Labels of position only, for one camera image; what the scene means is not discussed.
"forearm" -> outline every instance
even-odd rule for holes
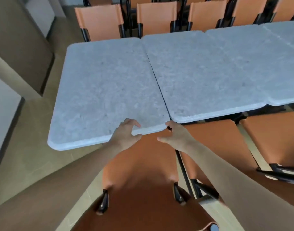
[[[198,142],[187,147],[186,153],[198,164],[245,230],[294,230],[293,206]]]
[[[0,230],[53,231],[119,153],[106,145],[48,175],[0,206]]]

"person's left hand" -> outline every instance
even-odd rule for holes
[[[108,144],[118,147],[120,151],[126,150],[141,139],[142,135],[131,134],[133,126],[141,127],[137,120],[126,118],[114,131]]]

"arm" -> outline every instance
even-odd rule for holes
[[[224,161],[174,121],[172,136],[158,138],[188,154],[208,177],[242,227],[253,230],[294,230],[294,207]]]
[[[101,169],[136,143],[136,120],[126,119],[102,148],[34,183],[0,206],[0,230],[54,231]]]

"tabletop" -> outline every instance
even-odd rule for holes
[[[294,21],[265,23],[262,26],[294,48]]]
[[[149,134],[170,120],[139,38],[68,47],[48,137],[56,150],[107,142],[125,118]]]
[[[263,94],[201,31],[142,38],[168,112],[179,123],[263,107]]]
[[[279,106],[294,102],[294,48],[258,25],[206,32],[268,97]]]

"floor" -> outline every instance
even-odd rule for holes
[[[22,108],[0,166],[0,204],[46,175],[101,147],[101,145],[94,145],[68,151],[55,151],[47,145],[66,49],[70,44],[81,41],[83,39],[79,28],[73,22],[72,14],[68,19],[56,19],[49,37],[56,59],[43,98],[26,101]],[[240,130],[260,167],[268,170],[268,164],[263,160],[249,136],[241,128]],[[179,185],[185,189],[186,184],[179,165],[178,172]],[[102,172],[62,221],[58,231],[70,230],[82,213],[102,193],[101,181]],[[204,208],[218,222],[221,231],[243,230],[231,211],[219,202],[205,205]]]

